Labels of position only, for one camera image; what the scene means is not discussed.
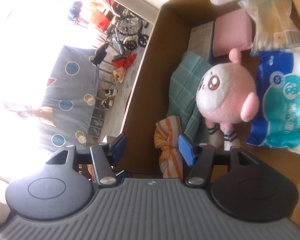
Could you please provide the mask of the orange striped cloth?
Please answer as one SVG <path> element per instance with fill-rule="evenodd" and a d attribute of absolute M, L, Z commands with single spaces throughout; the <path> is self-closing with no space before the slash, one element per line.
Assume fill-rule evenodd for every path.
<path fill-rule="evenodd" d="M 183 178 L 183 157 L 178 148 L 179 135 L 179 116 L 172 115 L 156 123 L 154 146 L 161 150 L 159 167 L 163 178 Z"/>

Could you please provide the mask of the teal checkered towel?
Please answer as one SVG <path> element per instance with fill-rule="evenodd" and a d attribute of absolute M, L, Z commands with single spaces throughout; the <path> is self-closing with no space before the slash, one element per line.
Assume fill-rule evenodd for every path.
<path fill-rule="evenodd" d="M 180 118 L 181 132 L 193 142 L 208 142 L 205 120 L 196 104 L 196 94 L 203 75 L 211 65 L 193 52 L 186 52 L 170 78 L 167 116 Z"/>

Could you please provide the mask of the pink round plush toy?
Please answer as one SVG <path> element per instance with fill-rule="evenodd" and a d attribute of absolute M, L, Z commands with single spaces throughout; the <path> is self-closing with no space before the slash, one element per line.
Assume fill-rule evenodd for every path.
<path fill-rule="evenodd" d="M 238 49 L 229 53 L 229 63 L 210 68 L 202 77 L 196 94 L 196 104 L 205 119 L 209 144 L 226 151 L 240 146 L 234 124 L 250 122 L 257 114 L 260 101 L 255 81 L 241 65 Z"/>

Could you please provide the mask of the blue tissue pack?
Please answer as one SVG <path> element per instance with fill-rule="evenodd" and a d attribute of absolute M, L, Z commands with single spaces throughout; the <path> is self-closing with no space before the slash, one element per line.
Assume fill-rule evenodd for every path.
<path fill-rule="evenodd" d="M 300 53 L 261 51 L 256 87 L 260 106 L 247 144 L 300 155 Z"/>

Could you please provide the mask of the white blue box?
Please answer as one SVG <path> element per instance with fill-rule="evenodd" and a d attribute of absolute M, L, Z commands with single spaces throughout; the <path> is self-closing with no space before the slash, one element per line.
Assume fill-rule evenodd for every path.
<path fill-rule="evenodd" d="M 205 61 L 211 63 L 213 59 L 212 44 L 215 22 L 211 21 L 196 27 L 190 32 L 187 51 L 201 56 Z"/>

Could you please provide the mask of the pink sponge cloth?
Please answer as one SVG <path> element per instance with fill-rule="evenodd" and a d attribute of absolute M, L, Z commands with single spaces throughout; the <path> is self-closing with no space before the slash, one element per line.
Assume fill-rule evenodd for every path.
<path fill-rule="evenodd" d="M 253 25 L 249 15 L 238 9 L 215 20 L 212 52 L 214 57 L 229 54 L 230 50 L 249 50 L 252 46 Z"/>

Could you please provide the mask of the clear bag of cotton pads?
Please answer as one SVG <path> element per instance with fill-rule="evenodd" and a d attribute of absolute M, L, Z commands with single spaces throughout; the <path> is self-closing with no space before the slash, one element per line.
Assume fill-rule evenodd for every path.
<path fill-rule="evenodd" d="M 250 51 L 300 52 L 300 30 L 290 18 L 291 0 L 240 0 L 238 5 L 256 24 Z"/>

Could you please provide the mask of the brown cardboard box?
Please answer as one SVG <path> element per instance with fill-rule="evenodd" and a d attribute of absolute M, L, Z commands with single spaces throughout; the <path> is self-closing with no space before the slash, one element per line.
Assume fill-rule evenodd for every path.
<path fill-rule="evenodd" d="M 300 0 L 170 0 L 130 96 L 120 166 L 300 225 Z"/>

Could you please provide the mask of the grey dotted hanging blanket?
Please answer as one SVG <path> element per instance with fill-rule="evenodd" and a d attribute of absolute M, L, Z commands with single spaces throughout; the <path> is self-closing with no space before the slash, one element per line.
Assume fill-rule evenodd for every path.
<path fill-rule="evenodd" d="M 52 108 L 54 125 L 40 128 L 41 145 L 50 152 L 86 146 L 100 72 L 89 60 L 94 55 L 93 49 L 64 46 L 55 61 L 42 103 Z"/>

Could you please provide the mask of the red plastic basket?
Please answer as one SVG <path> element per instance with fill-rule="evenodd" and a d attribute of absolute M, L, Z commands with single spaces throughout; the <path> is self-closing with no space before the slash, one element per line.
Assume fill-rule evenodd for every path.
<path fill-rule="evenodd" d="M 102 3 L 90 2 L 90 22 L 100 31 L 106 31 L 115 15 Z"/>

